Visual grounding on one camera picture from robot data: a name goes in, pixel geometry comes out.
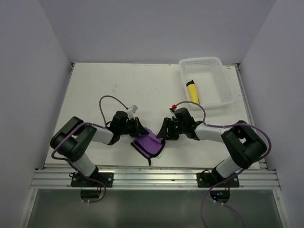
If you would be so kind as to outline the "black base bracket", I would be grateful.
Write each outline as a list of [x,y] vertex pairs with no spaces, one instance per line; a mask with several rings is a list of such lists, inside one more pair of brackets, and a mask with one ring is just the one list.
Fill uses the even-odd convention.
[[[220,183],[224,179],[220,176],[215,175],[208,170],[196,173],[197,185],[199,188],[211,188],[212,186]],[[239,180],[237,177],[232,180],[226,181],[218,186],[218,188],[238,188],[240,187]]]
[[69,174],[71,178],[71,187],[94,188],[102,187],[103,183],[106,188],[113,186],[114,174],[112,172],[96,172],[90,177],[84,177],[80,173],[73,172]]

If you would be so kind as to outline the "right black base bracket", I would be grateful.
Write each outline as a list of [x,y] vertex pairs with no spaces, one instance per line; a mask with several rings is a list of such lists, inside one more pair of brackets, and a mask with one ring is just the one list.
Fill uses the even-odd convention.
[[[212,186],[220,183],[224,179],[220,176],[215,175],[208,170],[196,173],[197,185],[199,188],[211,188]],[[237,177],[232,180],[226,181],[218,186],[218,188],[238,188],[240,187],[239,180]]]

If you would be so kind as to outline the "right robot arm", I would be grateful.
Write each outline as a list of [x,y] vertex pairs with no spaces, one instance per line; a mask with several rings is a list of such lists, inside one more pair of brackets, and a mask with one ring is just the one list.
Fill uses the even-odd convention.
[[235,172],[248,169],[267,151],[264,141],[244,121],[232,126],[210,126],[204,121],[195,121],[187,108],[171,109],[173,117],[164,118],[157,138],[177,140],[181,134],[196,141],[223,143],[229,156],[211,171],[211,180],[223,186]]

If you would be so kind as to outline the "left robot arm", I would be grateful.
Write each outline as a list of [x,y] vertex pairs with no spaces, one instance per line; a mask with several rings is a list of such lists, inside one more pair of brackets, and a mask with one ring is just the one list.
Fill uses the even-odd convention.
[[68,162],[82,175],[82,181],[92,187],[98,183],[99,175],[97,166],[86,155],[89,144],[99,142],[114,145],[122,135],[135,138],[147,136],[149,132],[142,126],[138,117],[124,111],[117,111],[112,121],[104,127],[72,117],[51,139],[51,157]]

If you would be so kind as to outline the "white plastic basket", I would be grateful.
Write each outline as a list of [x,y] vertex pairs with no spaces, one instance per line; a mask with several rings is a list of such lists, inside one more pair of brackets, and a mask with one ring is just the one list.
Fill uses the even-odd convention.
[[[220,108],[235,101],[231,83],[221,60],[217,57],[187,58],[179,61],[182,84],[189,100],[186,83],[194,80],[200,105],[205,109]],[[191,102],[191,109],[198,110]]]

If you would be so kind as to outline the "purple grey towel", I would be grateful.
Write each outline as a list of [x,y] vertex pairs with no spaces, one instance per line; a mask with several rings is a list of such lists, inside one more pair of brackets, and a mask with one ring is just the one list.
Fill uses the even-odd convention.
[[144,158],[147,159],[149,166],[151,166],[151,158],[158,157],[165,147],[166,141],[157,138],[149,128],[145,127],[148,135],[140,136],[133,139],[131,146],[139,152]]

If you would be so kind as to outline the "left black base bracket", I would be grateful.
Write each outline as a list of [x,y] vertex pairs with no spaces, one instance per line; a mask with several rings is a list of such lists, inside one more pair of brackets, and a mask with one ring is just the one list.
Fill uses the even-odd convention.
[[73,172],[69,174],[71,178],[71,187],[94,188],[102,187],[103,183],[106,188],[113,186],[114,174],[112,172],[96,172],[90,177],[84,177],[80,173]]

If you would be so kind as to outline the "aluminium mounting rail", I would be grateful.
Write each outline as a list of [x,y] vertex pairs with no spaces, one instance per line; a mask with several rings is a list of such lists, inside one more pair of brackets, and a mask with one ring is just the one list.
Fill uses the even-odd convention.
[[[114,190],[195,190],[198,188],[199,169],[174,168],[119,168],[100,167],[100,172],[114,175]],[[32,189],[69,189],[70,173],[67,165],[50,166],[34,172]],[[249,169],[238,175],[239,190],[279,190],[281,188],[275,171]]]

